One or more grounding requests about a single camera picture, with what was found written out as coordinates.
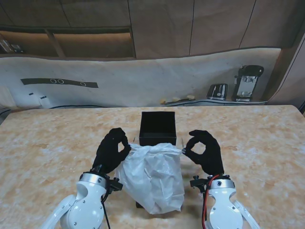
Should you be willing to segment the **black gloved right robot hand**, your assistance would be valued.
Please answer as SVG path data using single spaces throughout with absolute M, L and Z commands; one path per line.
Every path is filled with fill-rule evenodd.
M 224 174 L 221 148 L 217 140 L 206 130 L 193 130 L 189 132 L 192 138 L 187 142 L 184 155 L 191 159 L 195 164 L 200 165 L 202 170 L 208 175 Z M 197 144 L 205 145 L 205 151 L 198 154 L 192 150 Z

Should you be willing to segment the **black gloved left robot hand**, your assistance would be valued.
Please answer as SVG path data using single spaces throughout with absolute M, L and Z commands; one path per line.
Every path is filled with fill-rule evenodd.
M 92 170 L 104 174 L 112 172 L 126 159 L 130 150 L 126 133 L 120 127 L 111 129 L 97 149 Z

